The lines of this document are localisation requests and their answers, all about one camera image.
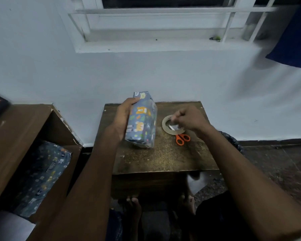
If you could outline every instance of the person's left arm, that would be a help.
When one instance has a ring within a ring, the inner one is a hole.
[[[125,135],[131,105],[128,98],[114,121],[95,141],[92,154],[43,240],[105,240],[116,151]]]

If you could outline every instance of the clear adhesive tape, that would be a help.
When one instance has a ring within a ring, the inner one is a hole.
[[[180,129],[180,130],[171,130],[167,125],[167,121],[171,119],[173,115],[168,115],[167,117],[165,117],[162,121],[162,128],[163,130],[168,133],[168,134],[171,134],[171,135],[178,135],[178,134],[182,134],[185,132],[184,129]]]

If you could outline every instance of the white wall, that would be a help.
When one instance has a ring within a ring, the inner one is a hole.
[[[149,90],[155,101],[202,101],[239,140],[301,138],[301,69],[269,50],[76,54],[53,0],[0,0],[0,95],[53,102],[83,143],[105,103]]]

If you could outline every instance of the blue curtain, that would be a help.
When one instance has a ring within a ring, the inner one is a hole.
[[[301,68],[301,5],[282,34],[279,42],[266,58]]]

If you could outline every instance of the window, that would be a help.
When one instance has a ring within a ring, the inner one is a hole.
[[[59,13],[78,53],[233,49],[277,39],[300,1],[60,0]]]

